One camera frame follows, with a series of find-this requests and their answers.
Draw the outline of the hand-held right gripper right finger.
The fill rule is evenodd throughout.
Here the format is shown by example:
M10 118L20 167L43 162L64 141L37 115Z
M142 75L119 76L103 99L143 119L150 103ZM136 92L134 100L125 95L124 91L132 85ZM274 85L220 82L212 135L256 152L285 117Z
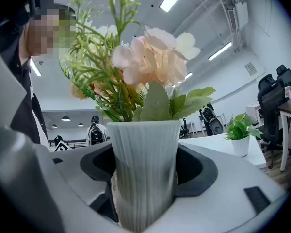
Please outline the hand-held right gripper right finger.
M161 230L261 230L288 196L249 161L192 144L179 144L176 170Z

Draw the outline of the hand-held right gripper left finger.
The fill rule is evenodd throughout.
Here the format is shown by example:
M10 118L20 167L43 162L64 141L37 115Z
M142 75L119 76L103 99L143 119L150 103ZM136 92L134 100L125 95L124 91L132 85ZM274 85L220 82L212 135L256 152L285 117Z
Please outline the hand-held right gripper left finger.
M116 169L110 142L50 153L72 190L98 214L118 221L111 178Z

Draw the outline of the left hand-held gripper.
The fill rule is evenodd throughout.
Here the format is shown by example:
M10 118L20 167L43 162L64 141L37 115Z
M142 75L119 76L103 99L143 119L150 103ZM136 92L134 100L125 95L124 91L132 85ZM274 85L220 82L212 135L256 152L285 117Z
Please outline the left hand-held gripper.
M56 143L54 152L70 150L70 149L71 149L71 147L68 144L66 144L64 141L60 140L59 142Z

